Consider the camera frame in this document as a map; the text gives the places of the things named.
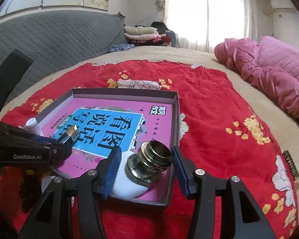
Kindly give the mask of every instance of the red bedspread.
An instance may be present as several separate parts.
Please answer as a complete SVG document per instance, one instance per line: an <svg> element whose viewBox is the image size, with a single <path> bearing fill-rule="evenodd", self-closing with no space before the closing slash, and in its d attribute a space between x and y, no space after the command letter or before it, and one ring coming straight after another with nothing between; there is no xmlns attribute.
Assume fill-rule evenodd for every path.
<svg viewBox="0 0 299 239"><path fill-rule="evenodd" d="M126 61L105 66L85 64L36 92L3 121L24 125L52 100L72 88L117 87L117 81L150 80L179 93L180 111L189 127L180 141L186 158L211 175L239 176L266 214L277 238L287 239L297 225L297 199L290 171L267 125L233 89L225 73L190 68L168 61ZM2 179L0 208L19 231L26 219L21 212L18 183L21 171L9 168ZM178 185L163 213L104 203L102 219L108 239L186 238L194 202L187 201ZM216 202L214 237L219 238L220 200ZM73 223L78 238L77 206Z"/></svg>

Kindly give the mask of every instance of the pink pillow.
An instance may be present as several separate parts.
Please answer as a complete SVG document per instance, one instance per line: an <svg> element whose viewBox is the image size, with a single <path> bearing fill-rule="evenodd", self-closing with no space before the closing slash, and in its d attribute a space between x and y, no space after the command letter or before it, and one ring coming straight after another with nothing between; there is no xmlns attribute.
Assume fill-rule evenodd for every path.
<svg viewBox="0 0 299 239"><path fill-rule="evenodd" d="M280 67L299 81L299 52L273 37L262 38L258 64L263 67Z"/></svg>

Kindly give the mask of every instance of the white bottle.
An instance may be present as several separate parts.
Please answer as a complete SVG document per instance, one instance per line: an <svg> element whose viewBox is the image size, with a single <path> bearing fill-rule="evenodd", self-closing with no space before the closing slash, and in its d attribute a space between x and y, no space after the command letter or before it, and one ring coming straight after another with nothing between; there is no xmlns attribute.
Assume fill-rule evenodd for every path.
<svg viewBox="0 0 299 239"><path fill-rule="evenodd" d="M39 127L36 118L31 118L26 122L24 129L30 131L33 134L43 136L43 133Z"/></svg>

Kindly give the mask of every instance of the quilted headboard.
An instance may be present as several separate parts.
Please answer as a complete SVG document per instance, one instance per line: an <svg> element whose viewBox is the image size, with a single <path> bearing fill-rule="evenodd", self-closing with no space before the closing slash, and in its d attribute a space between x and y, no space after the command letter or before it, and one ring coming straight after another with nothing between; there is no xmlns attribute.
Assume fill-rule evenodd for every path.
<svg viewBox="0 0 299 239"><path fill-rule="evenodd" d="M7 102L44 77L127 43L121 14L60 10L23 15L0 23L0 64L18 49L34 60Z"/></svg>

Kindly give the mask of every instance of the blue gripper pad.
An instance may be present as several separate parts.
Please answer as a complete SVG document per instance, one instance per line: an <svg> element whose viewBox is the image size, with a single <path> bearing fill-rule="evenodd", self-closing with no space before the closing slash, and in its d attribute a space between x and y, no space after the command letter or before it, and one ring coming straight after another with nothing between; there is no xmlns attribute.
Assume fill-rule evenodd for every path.
<svg viewBox="0 0 299 239"><path fill-rule="evenodd" d="M193 199L198 191L193 175L196 170L195 164L184 158L178 146L172 148L172 162L183 195L187 199Z"/></svg>
<svg viewBox="0 0 299 239"><path fill-rule="evenodd" d="M113 190L121 160L122 149L115 146L109 157L102 159L96 167L99 179L93 186L96 187L96 192L102 197L102 199L107 199Z"/></svg>

